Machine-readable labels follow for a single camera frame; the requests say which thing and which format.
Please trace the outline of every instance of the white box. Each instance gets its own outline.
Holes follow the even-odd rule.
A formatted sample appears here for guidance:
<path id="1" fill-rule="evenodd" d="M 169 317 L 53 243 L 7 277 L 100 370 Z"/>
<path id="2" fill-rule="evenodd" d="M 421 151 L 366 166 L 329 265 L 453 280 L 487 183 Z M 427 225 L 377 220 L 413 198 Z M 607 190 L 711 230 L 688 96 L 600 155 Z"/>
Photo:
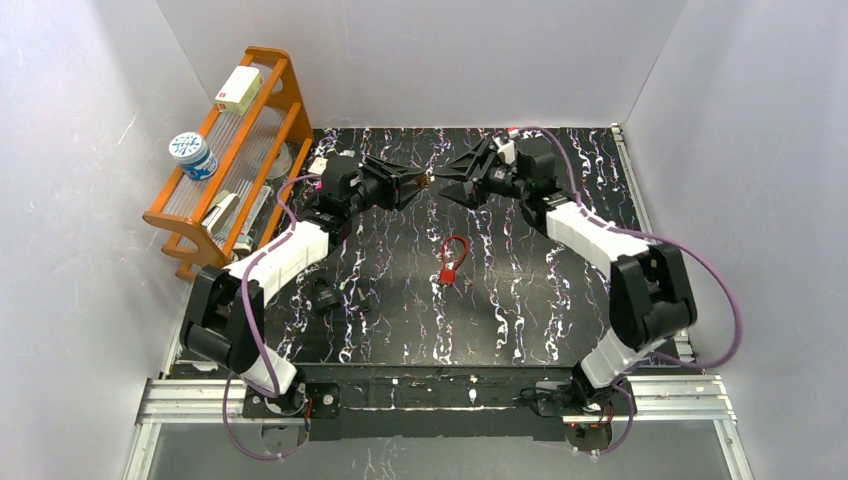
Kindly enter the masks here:
<path id="1" fill-rule="evenodd" d="M 250 109 L 250 104 L 256 98 L 263 81 L 262 72 L 258 68 L 236 67 L 215 96 L 218 110 L 243 115 Z"/>

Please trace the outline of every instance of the floor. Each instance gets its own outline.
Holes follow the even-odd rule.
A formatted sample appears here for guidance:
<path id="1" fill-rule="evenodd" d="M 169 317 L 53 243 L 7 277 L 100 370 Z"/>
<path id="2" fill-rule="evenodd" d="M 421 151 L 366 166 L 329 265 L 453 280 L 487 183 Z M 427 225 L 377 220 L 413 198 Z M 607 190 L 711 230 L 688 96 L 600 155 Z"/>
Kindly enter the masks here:
<path id="1" fill-rule="evenodd" d="M 434 168 L 491 131 L 329 129 L 316 131 L 316 153 L 353 150 Z M 638 228 L 611 129 L 554 132 L 586 204 L 617 225 Z M 563 185 L 565 172 L 563 163 Z M 608 325 L 600 273 L 530 229 L 513 200 L 493 195 L 471 211 L 436 195 L 443 182 L 402 211 L 374 208 L 354 220 L 345 244 L 268 306 L 268 344 L 296 363 L 572 366 L 589 353 Z M 298 192 L 295 205 L 310 188 Z M 442 289 L 435 283 L 438 252 L 450 235 L 467 238 L 470 252 L 455 287 Z M 325 316 L 312 311 L 309 293 L 319 274 L 342 293 L 345 308 Z M 199 373 L 192 370 L 183 365 L 172 375 Z"/>

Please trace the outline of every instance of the blue and white container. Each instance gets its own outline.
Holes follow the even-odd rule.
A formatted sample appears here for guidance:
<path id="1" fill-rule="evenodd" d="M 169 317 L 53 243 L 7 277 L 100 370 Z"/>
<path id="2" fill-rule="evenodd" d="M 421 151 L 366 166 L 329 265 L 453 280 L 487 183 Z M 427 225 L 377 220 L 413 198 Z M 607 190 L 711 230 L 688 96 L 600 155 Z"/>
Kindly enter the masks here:
<path id="1" fill-rule="evenodd" d="M 168 151 L 192 180 L 206 180 L 218 169 L 218 159 L 209 149 L 203 135 L 197 132 L 177 135 L 171 140 Z"/>

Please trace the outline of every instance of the robotic arm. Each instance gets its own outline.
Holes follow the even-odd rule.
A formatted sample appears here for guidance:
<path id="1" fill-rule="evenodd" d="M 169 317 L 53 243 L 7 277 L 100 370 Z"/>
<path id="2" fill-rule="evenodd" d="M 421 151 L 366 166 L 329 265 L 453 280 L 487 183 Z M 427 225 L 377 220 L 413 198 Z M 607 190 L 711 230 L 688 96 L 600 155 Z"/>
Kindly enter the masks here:
<path id="1" fill-rule="evenodd" d="M 403 209 L 428 180 L 423 168 L 370 156 L 331 158 L 321 175 L 321 188 L 296 228 L 289 228 L 265 247 L 223 269 L 209 265 L 197 274 L 180 342 L 265 390 L 273 391 L 276 380 L 281 402 L 293 404 L 292 385 L 297 383 L 298 369 L 262 342 L 272 365 L 267 368 L 248 315 L 253 317 L 260 339 L 264 339 L 265 306 L 298 273 L 326 258 L 347 238 L 353 216 L 374 205 L 386 210 Z M 283 242 L 284 248 L 278 248 Z M 243 280 L 247 280 L 250 312 L 244 308 Z"/>
<path id="2" fill-rule="evenodd" d="M 515 198 L 527 223 L 598 268 L 609 281 L 611 329 L 572 369 L 566 402 L 602 403 L 611 385 L 678 330 L 692 325 L 695 301 L 676 247 L 609 230 L 557 185 L 557 158 L 544 138 L 518 139 L 516 130 L 484 138 L 434 172 L 455 180 L 439 194 L 477 209 L 491 193 Z"/>

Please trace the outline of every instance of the orange wooden shelf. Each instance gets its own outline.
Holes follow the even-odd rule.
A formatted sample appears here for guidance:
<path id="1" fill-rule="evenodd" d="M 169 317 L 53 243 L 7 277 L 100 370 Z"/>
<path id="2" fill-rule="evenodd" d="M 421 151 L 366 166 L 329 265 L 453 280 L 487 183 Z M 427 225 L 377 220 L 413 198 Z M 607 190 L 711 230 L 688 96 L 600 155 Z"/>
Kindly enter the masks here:
<path id="1" fill-rule="evenodd" d="M 249 47 L 239 65 L 259 68 L 265 83 L 244 115 L 221 113 L 213 106 L 197 130 L 218 157 L 215 175 L 198 182 L 175 167 L 142 215 L 147 223 L 172 232 L 162 252 L 184 261 L 176 274 L 188 281 L 194 280 L 199 267 L 223 267 L 230 262 L 233 246 L 283 145 L 300 144 L 297 155 L 292 155 L 291 179 L 303 167 L 314 140 L 288 53 Z M 221 190 L 237 193 L 240 201 L 223 233 L 210 235 L 201 222 Z M 290 195 L 288 188 L 283 201 Z M 281 216 L 277 205 L 256 248 L 268 243 Z"/>

